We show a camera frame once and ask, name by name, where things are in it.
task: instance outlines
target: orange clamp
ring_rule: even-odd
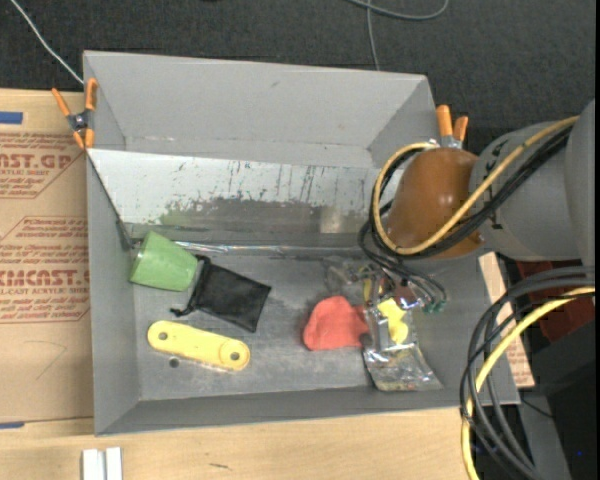
[[[96,92],[98,82],[95,78],[90,78],[85,89],[85,109],[79,114],[72,114],[67,102],[60,92],[53,88],[51,94],[56,99],[56,103],[62,112],[62,115],[69,121],[69,126],[73,130],[73,138],[80,149],[93,147],[95,136],[93,130],[89,127],[91,113],[95,111],[97,105]]]

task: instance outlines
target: black pouch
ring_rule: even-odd
[[[214,265],[205,256],[198,259],[202,262],[202,269],[187,307],[184,310],[172,309],[171,312],[180,317],[199,309],[256,332],[271,287]]]

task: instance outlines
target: yellow cable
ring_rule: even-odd
[[[509,347],[513,340],[519,337],[527,327],[537,322],[547,313],[559,308],[567,302],[572,301],[575,298],[575,296],[594,292],[595,288],[592,286],[586,286],[583,288],[571,290],[570,292],[565,293],[565,296],[569,298],[547,302],[546,304],[543,304],[538,309],[532,311],[522,320],[520,320],[520,322],[502,339],[502,341],[498,343],[498,345],[493,349],[491,354],[489,354],[489,357],[480,368],[480,371],[478,372],[478,375],[476,377],[476,390],[479,392],[480,389],[482,389],[484,381],[487,379],[489,373],[491,373],[491,370],[495,366],[498,359],[500,359],[500,356],[502,356],[504,351],[507,349],[507,347]],[[470,417],[472,417],[473,401],[471,399],[467,400],[465,408],[467,414]],[[471,478],[471,480],[480,480],[480,478],[478,477],[478,473],[476,472],[475,465],[473,463],[473,457],[471,456],[470,429],[471,426],[469,425],[469,422],[466,418],[464,418],[462,420],[461,430],[462,458],[464,460],[465,468],[467,470],[469,478]]]
[[[456,213],[446,222],[446,224],[444,224],[435,234],[433,234],[427,240],[414,247],[401,247],[394,243],[393,240],[389,238],[389,235],[387,235],[387,232],[385,231],[382,225],[382,219],[380,216],[380,187],[382,186],[387,171],[391,168],[395,159],[400,155],[404,154],[406,151],[409,151],[410,149],[416,149],[416,147],[425,149],[423,148],[423,145],[427,146],[426,149],[431,149],[432,146],[427,143],[419,143],[412,144],[411,146],[407,146],[406,148],[402,148],[396,154],[394,154],[381,169],[373,189],[373,198],[371,201],[373,220],[378,235],[380,236],[380,239],[382,240],[385,246],[387,246],[396,254],[402,256],[417,254],[419,252],[424,251],[425,249],[439,241],[441,238],[443,238],[444,235],[446,235],[447,232],[458,223],[458,221],[469,211],[469,209],[476,202],[476,200],[493,184],[496,178],[498,178],[498,176],[500,176],[502,172],[524,152],[525,149],[529,148],[530,146],[532,146],[539,140],[542,140],[543,138],[547,137],[548,135],[551,135],[552,133],[560,130],[561,128],[571,126],[577,121],[577,119],[578,116],[558,121],[557,123],[547,126],[543,130],[529,137],[526,141],[520,144],[517,148],[515,148],[504,158],[504,160],[489,174],[489,176],[487,176],[487,178],[485,178],[485,180],[480,184],[480,186],[471,194],[469,199],[467,199],[467,201],[458,209],[458,211],[456,211]]]

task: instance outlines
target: yellow object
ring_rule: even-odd
[[[436,231],[436,233],[431,235],[427,240],[414,247],[400,247],[393,240],[391,240],[391,238],[387,234],[382,224],[382,219],[380,217],[380,191],[384,179],[387,175],[387,172],[392,167],[393,163],[396,161],[397,158],[401,157],[402,155],[411,150],[431,149],[436,146],[428,143],[416,143],[411,144],[409,146],[405,146],[404,148],[398,150],[396,153],[393,154],[393,156],[391,156],[391,158],[389,158],[387,163],[380,170],[380,173],[378,174],[376,183],[373,188],[371,211],[373,213],[374,224],[378,235],[380,236],[380,239],[389,249],[401,256],[408,256],[410,254],[417,254],[419,252],[424,251],[425,249],[442,239],[451,230],[451,228],[455,226],[460,221],[460,219],[462,219],[462,217],[464,217],[464,215],[471,209],[471,207],[475,204],[478,198],[493,184],[496,178],[498,178],[498,176],[500,176],[502,172],[507,167],[509,167],[509,165],[511,165],[511,163],[513,163],[513,161],[516,158],[518,158],[527,148],[529,148],[539,140],[542,140],[543,138],[547,137],[548,135],[551,135],[552,133],[562,128],[566,128],[567,126],[571,126],[577,120],[578,117],[576,116],[570,117],[568,119],[563,119],[562,121],[558,121],[557,123],[548,126],[544,130],[541,130],[535,135],[529,137],[526,141],[520,144],[511,153],[509,153],[509,155],[507,155],[504,158],[504,160],[500,162],[495,169],[493,169],[493,171],[491,171],[489,176],[485,178],[485,180],[480,184],[480,186],[471,194],[467,201],[458,209],[458,211],[456,211],[453,217],[451,217],[444,226],[442,226],[438,231]]]
[[[407,336],[409,336],[409,326],[402,321],[406,311],[398,306],[393,297],[378,304],[378,310],[389,320],[389,337],[391,340],[397,345],[404,343]]]
[[[482,385],[484,381],[487,379],[487,376],[495,366],[500,356],[505,352],[505,350],[509,347],[511,343],[516,338],[519,338],[523,331],[529,327],[531,324],[540,320],[547,313],[550,313],[554,309],[563,306],[567,302],[572,301],[577,295],[595,293],[595,288],[593,287],[583,287],[577,288],[575,290],[571,290],[565,294],[564,299],[555,300],[551,302],[547,302],[543,304],[538,309],[529,313],[526,317],[524,317],[520,322],[513,328],[511,331],[498,343],[498,345],[493,349],[487,360],[484,362],[478,375],[476,377],[476,390],[480,392],[482,389]],[[467,400],[465,404],[465,409],[469,417],[473,417],[473,401],[471,399]],[[471,426],[469,422],[465,419],[462,420],[462,430],[461,430],[461,442],[462,442],[462,459],[464,460],[465,468],[467,470],[467,474],[471,480],[480,480],[478,473],[475,468],[475,464],[473,463],[473,457],[471,455],[471,434],[470,434]]]
[[[366,279],[362,285],[362,292],[366,301],[371,300],[372,285],[373,283],[370,279]],[[384,288],[380,286],[378,288],[378,297],[381,297],[384,293]],[[379,303],[377,308],[389,321],[389,337],[398,345],[404,343],[409,336],[409,326],[402,321],[402,317],[406,311],[398,305],[393,297]]]
[[[249,347],[239,340],[166,320],[149,327],[147,340],[159,352],[226,370],[242,370],[251,358]]]

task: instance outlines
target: red foam piece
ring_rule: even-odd
[[[309,350],[362,348],[360,336],[369,332],[362,306],[340,295],[320,301],[313,309],[302,338]]]

